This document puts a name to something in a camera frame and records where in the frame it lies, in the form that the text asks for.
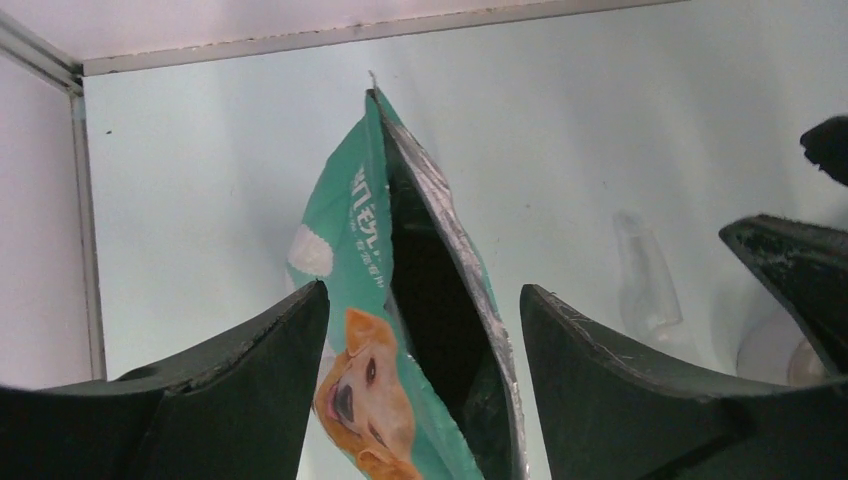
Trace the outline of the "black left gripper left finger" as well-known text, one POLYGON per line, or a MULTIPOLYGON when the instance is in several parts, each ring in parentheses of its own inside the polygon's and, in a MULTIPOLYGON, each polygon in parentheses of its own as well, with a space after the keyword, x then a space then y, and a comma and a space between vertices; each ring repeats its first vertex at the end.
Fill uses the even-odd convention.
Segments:
POLYGON ((325 340, 313 281, 113 381, 1 390, 5 479, 293 479, 325 340))

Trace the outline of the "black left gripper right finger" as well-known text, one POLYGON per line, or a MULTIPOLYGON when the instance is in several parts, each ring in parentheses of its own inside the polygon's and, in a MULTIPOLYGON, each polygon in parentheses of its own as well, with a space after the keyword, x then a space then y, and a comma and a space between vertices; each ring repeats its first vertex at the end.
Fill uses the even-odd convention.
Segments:
POLYGON ((556 479, 843 479, 847 381, 790 388, 702 368, 522 288, 556 479))

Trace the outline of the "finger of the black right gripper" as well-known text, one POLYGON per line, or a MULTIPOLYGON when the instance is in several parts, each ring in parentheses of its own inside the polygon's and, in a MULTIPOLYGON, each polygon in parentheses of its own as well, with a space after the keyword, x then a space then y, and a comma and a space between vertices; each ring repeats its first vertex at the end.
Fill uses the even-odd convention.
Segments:
POLYGON ((758 214, 719 238, 792 316, 831 375, 847 374, 847 232, 758 214))
POLYGON ((847 116, 831 117, 801 135, 805 158, 832 180, 847 186, 847 116))

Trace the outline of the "clear plastic scoop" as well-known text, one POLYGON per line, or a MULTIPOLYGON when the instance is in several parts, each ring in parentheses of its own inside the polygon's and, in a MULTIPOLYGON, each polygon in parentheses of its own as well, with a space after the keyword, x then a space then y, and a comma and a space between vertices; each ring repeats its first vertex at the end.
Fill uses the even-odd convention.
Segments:
POLYGON ((700 353, 653 230, 627 211, 614 214, 613 227, 621 266, 619 312, 626 333, 661 353, 700 365, 700 353))

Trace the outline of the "green pet food bag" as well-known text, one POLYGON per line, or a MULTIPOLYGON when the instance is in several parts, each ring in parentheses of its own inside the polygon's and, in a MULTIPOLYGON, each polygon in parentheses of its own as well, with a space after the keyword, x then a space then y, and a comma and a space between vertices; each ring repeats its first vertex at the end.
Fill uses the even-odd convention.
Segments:
POLYGON ((526 479, 511 341, 442 170, 378 87, 286 260, 330 313, 313 413, 369 479, 526 479))

